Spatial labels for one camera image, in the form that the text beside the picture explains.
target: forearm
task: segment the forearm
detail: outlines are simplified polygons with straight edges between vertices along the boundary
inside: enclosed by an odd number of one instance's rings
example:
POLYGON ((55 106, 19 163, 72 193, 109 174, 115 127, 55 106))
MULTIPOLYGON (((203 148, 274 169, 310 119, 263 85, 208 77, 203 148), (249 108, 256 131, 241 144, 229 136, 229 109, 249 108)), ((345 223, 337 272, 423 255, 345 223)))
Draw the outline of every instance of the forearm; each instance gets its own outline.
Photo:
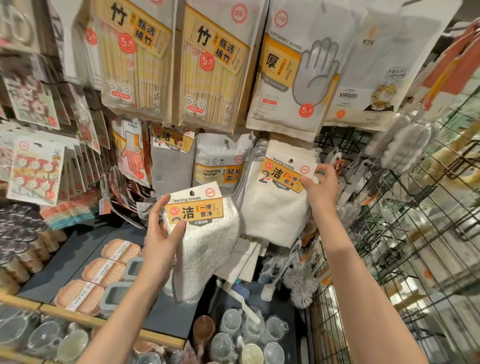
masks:
POLYGON ((358 255, 336 214, 314 213, 353 361, 427 363, 420 347, 358 255))
POLYGON ((158 294, 159 283, 142 272, 81 356, 78 364, 124 364, 145 317, 158 294))

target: person's left hand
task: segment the person's left hand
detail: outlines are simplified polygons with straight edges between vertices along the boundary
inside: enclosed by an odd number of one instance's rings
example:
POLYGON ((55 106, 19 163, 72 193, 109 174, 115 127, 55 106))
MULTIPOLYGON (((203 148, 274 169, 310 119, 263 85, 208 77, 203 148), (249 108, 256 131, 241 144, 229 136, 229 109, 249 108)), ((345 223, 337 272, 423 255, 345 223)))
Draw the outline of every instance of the person's left hand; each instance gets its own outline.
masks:
POLYGON ((182 240, 187 226, 185 221, 180 221, 168 236, 163 224, 159 225, 159 217, 163 206, 169 200, 169 194, 162 196, 150 211, 145 239, 144 263, 139 274, 158 284, 159 288, 162 288, 168 281, 177 244, 182 240))

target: yellow label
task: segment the yellow label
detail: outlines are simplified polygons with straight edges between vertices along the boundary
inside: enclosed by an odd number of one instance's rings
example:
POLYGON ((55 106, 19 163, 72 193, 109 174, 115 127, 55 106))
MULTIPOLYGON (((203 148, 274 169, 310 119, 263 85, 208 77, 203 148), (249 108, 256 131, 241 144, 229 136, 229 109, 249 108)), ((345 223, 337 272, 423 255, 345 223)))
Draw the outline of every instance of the yellow label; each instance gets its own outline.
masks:
POLYGON ((301 175, 299 173, 278 164, 270 158, 264 158, 260 173, 263 174, 264 177, 261 178, 259 182, 269 183, 272 181, 278 188, 293 190, 298 194, 303 190, 303 185, 300 182, 301 175))
POLYGON ((193 138, 169 128, 164 128, 157 124, 152 124, 153 141, 157 144, 168 144, 174 148, 181 149, 187 153, 193 146, 193 138))
POLYGON ((118 42, 126 53, 134 53, 132 41, 162 58, 172 41, 172 31, 128 0, 96 0, 97 16, 120 33, 118 42))
POLYGON ((265 34, 260 66, 263 74, 269 79, 291 88, 300 59, 300 53, 265 34))
POLYGON ((216 181, 219 185, 237 183, 240 180, 243 164, 236 166, 204 166, 195 164, 195 179, 202 183, 216 181))
POLYGON ((223 217, 223 199, 213 198, 210 200, 180 202, 177 204, 166 204, 168 221, 170 224, 176 224, 181 220, 186 222, 204 221, 213 218, 223 217))
POLYGON ((250 48, 245 43, 187 4, 183 31, 187 42, 210 53, 216 63, 233 74, 237 74, 248 59, 250 48))

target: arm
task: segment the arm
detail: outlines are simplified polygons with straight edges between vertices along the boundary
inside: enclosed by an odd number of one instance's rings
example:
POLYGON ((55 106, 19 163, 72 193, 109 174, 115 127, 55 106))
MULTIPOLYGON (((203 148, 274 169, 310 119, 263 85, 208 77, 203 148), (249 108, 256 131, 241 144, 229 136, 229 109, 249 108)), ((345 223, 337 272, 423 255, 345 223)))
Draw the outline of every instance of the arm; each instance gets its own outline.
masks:
POLYGON ((320 184, 301 181, 332 272, 350 352, 356 364, 428 364, 427 358, 358 255, 336 214, 338 182, 330 165, 320 164, 320 184))
POLYGON ((184 221, 176 225, 169 237, 159 226, 160 212, 169 199, 169 195, 163 196, 150 212, 144 263, 137 279, 78 364, 124 364, 132 352, 152 302, 169 278, 177 243, 185 231, 184 221))

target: person's right hand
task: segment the person's right hand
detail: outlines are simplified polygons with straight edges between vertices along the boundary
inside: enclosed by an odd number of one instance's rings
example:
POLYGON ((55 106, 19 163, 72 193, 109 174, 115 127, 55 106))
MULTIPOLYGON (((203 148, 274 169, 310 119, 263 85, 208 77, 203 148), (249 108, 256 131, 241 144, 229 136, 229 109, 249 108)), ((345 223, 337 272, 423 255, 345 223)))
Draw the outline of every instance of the person's right hand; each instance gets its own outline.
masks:
POLYGON ((315 173, 319 183, 316 184, 310 178, 301 176, 300 181, 307 191, 308 202, 312 206, 315 214, 336 215, 336 194, 338 190, 338 180, 336 179, 335 169, 330 164, 319 164, 315 172, 323 171, 325 175, 315 173))

